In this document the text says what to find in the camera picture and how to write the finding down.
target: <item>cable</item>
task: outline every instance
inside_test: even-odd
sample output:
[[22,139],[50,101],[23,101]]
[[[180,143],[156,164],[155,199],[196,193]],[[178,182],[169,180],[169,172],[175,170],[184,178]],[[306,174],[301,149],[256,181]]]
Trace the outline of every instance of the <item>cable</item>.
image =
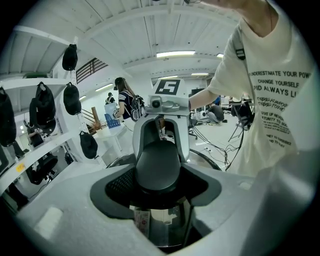
[[212,159],[214,159],[214,160],[216,160],[216,161],[218,161],[218,162],[220,162],[220,163],[225,163],[225,162],[223,162],[223,161],[220,161],[220,160],[218,160],[218,159],[215,159],[212,155],[211,155],[211,152],[209,151],[209,155],[210,155],[210,157],[212,158]]
[[129,131],[134,132],[133,130],[129,129],[128,126],[126,126],[126,123],[125,123],[125,122],[123,122],[123,124],[124,124],[124,126],[125,126]]
[[35,193],[35,194],[34,194],[34,195],[32,195],[31,197],[29,197],[28,199],[33,198],[36,194],[38,194],[38,193],[40,192],[40,190],[41,190],[44,186],[47,186],[49,183],[50,183],[50,181],[48,180],[48,182],[47,182],[46,184],[44,184],[44,185],[42,185],[42,187],[40,187],[40,189],[38,190],[38,192],[37,192],[37,193]]
[[[221,147],[218,147],[218,146],[212,144],[212,143],[195,127],[195,125],[192,123],[191,118],[189,118],[189,121],[190,121],[190,123],[191,123],[192,126],[193,126],[193,127],[192,127],[193,132],[194,132],[201,140],[203,140],[205,143],[213,146],[213,147],[224,157],[224,162],[222,162],[222,161],[220,161],[220,160],[215,159],[215,158],[212,157],[212,155],[210,154],[210,156],[211,156],[214,160],[216,160],[216,161],[218,161],[218,162],[221,162],[221,163],[224,163],[224,165],[226,166],[226,169],[225,169],[225,170],[227,171],[227,170],[229,169],[229,167],[231,166],[231,164],[233,163],[233,161],[235,160],[235,158],[236,158],[236,156],[237,156],[237,154],[238,154],[238,152],[239,152],[239,150],[240,150],[240,148],[241,148],[241,146],[242,146],[243,139],[244,139],[244,133],[245,133],[245,132],[244,132],[244,128],[242,128],[242,132],[241,132],[241,133],[242,133],[242,137],[241,137],[241,141],[240,141],[239,147],[234,147],[233,145],[229,144],[229,145],[226,146],[225,149],[223,149],[223,148],[221,148]],[[233,160],[230,162],[230,161],[228,160],[228,153],[229,153],[229,152],[233,152],[233,151],[235,151],[235,150],[238,150],[238,151],[237,151],[237,153],[235,154]]]
[[242,137],[241,137],[241,141],[240,141],[240,145],[239,145],[238,151],[236,152],[233,160],[232,160],[231,163],[228,165],[228,167],[225,168],[225,171],[227,171],[227,170],[229,169],[229,167],[231,166],[231,164],[232,164],[233,161],[235,160],[236,156],[238,155],[239,150],[240,150],[240,148],[241,148],[241,146],[242,146],[242,142],[243,142],[243,140],[244,140],[244,134],[245,134],[245,130],[242,128]]

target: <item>ceiling light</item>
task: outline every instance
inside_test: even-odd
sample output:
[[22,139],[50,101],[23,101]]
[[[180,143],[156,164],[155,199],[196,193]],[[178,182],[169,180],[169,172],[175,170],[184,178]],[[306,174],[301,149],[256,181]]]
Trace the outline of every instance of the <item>ceiling light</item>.
[[191,76],[207,76],[209,73],[192,73]]
[[168,78],[177,78],[178,76],[177,75],[173,75],[173,76],[166,76],[166,77],[160,77],[158,78],[159,79],[168,79]]
[[180,55],[194,55],[196,53],[195,50],[177,50],[177,51],[167,51],[167,52],[159,52],[156,54],[157,58],[168,57],[168,56],[180,56]]
[[110,83],[110,84],[108,84],[108,85],[106,85],[106,86],[104,86],[104,87],[101,87],[101,88],[99,88],[99,89],[96,89],[95,91],[98,92],[98,91],[103,90],[104,88],[107,88],[107,87],[113,86],[113,85],[114,85],[113,83]]

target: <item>black cap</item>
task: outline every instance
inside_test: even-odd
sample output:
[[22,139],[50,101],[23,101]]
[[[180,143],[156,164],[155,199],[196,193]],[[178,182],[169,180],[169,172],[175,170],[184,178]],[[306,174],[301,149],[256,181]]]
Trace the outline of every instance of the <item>black cap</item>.
[[37,85],[35,97],[29,107],[30,124],[51,134],[56,128],[56,106],[54,96],[43,82]]
[[92,135],[87,132],[80,132],[80,145],[84,156],[88,159],[94,159],[97,155],[98,144]]
[[66,85],[63,91],[63,103],[65,110],[69,115],[76,115],[81,112],[81,102],[79,100],[79,91],[71,82]]
[[78,62],[77,45],[70,44],[63,54],[62,67],[64,70],[75,70]]
[[11,100],[2,87],[0,87],[0,124],[0,144],[7,147],[15,142],[17,128]]
[[114,83],[115,83],[115,86],[117,86],[118,84],[122,83],[125,79],[123,77],[118,77]]

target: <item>baseball cap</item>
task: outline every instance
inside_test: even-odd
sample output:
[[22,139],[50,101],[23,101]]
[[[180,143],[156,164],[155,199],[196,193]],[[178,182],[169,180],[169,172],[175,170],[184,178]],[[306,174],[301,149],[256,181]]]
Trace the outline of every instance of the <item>baseball cap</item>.
[[95,138],[87,132],[80,132],[80,145],[84,156],[88,159],[94,159],[97,155],[98,144]]
[[2,87],[0,87],[0,124],[0,144],[7,147],[15,142],[17,128],[11,100]]
[[79,91],[71,82],[66,85],[63,91],[63,103],[65,110],[69,115],[76,115],[81,112],[81,102],[79,100]]
[[67,49],[65,49],[62,58],[62,67],[64,70],[71,71],[75,70],[78,62],[77,55],[77,45],[70,44]]

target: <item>laboratory room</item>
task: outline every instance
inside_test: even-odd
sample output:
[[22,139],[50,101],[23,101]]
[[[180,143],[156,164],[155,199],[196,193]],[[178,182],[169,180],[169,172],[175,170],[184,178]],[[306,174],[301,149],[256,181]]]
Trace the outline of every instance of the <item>laboratory room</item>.
[[290,7],[23,2],[0,44],[2,247],[314,254],[319,48]]

